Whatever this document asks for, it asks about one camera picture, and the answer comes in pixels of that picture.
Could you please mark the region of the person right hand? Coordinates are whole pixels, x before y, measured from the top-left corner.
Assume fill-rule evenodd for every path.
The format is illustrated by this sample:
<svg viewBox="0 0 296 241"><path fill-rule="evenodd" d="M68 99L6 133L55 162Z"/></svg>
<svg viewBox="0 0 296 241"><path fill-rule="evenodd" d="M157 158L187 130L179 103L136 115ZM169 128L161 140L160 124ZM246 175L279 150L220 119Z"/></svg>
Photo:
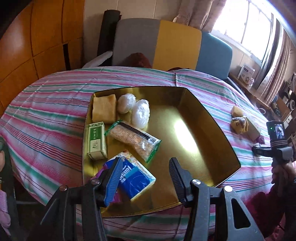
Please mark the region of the person right hand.
<svg viewBox="0 0 296 241"><path fill-rule="evenodd" d="M282 196L284 188L295 179L295 167L291 161L284 164L274 165L272 168L272 184L277 195Z"/></svg>

